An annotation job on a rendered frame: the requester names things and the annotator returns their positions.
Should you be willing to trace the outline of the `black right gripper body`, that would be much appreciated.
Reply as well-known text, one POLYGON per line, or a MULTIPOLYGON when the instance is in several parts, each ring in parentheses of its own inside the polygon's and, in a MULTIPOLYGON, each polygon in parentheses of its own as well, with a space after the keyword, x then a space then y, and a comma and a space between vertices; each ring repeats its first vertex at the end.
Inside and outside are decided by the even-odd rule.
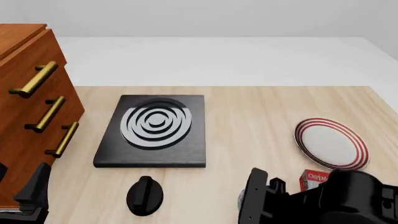
POLYGON ((238 224, 260 224, 264 214, 266 182, 268 173, 253 168, 246 182, 243 206, 238 216, 238 224))

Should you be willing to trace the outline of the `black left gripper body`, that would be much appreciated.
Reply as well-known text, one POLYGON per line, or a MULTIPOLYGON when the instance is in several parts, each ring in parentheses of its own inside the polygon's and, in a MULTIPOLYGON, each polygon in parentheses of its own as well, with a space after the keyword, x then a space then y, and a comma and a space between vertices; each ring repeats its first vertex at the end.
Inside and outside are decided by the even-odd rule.
POLYGON ((19 210, 0 208, 0 224, 44 224, 49 211, 46 208, 19 210))

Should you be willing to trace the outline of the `grey patterned bowl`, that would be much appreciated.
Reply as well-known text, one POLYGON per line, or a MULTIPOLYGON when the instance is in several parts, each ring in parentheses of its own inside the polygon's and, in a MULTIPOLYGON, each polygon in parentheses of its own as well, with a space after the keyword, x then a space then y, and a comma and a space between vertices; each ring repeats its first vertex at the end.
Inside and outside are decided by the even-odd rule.
POLYGON ((241 208, 243 206, 243 201, 244 201, 244 197, 245 197, 245 191, 246 190, 242 190, 238 196, 238 211, 241 211, 241 208))

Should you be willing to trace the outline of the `white plate with red rings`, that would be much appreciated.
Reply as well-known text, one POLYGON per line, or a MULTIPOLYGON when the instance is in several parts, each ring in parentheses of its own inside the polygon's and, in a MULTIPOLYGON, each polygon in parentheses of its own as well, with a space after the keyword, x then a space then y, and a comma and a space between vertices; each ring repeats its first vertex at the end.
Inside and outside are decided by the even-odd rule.
POLYGON ((309 118, 299 122, 294 129, 294 140, 310 160, 330 170, 360 170, 371 160, 360 135, 330 119, 309 118))

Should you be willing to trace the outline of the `flat black stove plate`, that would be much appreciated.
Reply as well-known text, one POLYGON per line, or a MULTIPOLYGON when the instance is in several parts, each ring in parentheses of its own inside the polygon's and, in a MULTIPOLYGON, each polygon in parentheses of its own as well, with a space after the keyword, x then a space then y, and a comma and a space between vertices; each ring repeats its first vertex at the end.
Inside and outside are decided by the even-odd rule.
POLYGON ((205 167, 203 95, 122 95, 95 167, 205 167))

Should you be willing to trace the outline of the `red and white printed box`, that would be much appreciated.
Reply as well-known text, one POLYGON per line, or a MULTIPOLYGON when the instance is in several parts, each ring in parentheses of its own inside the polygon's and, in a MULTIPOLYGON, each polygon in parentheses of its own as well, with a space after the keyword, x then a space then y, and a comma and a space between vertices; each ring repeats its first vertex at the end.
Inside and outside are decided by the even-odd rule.
POLYGON ((305 169, 299 178, 300 190, 302 192, 317 188, 328 180, 329 173, 305 169))

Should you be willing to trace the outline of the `round black stove knob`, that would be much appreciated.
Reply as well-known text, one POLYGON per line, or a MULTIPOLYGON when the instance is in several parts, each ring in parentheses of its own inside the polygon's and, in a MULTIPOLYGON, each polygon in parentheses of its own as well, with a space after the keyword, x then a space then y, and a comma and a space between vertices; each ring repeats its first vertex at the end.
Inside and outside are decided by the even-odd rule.
POLYGON ((142 176, 131 186, 126 196, 128 209, 136 216, 149 216, 156 212, 164 200, 162 186, 149 176, 142 176))

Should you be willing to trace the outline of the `large wooden drawer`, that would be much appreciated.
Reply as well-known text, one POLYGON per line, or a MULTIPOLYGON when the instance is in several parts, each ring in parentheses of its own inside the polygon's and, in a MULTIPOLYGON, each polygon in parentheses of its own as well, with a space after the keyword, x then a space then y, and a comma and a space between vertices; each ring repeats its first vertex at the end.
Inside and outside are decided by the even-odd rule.
POLYGON ((0 63, 0 132, 17 121, 19 115, 35 113, 39 100, 49 96, 59 85, 56 76, 66 65, 65 57, 51 30, 41 32, 0 63), (55 61, 58 68, 30 98, 8 93, 11 88, 23 87, 38 71, 37 65, 55 61))

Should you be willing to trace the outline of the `wooden cabinet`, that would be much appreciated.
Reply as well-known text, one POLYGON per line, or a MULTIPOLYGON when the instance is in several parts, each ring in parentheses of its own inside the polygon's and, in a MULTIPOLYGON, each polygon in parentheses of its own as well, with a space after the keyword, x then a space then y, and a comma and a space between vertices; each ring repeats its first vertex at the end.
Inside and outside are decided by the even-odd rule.
POLYGON ((51 29, 48 29, 44 24, 0 24, 0 63, 8 55, 46 30, 51 29))

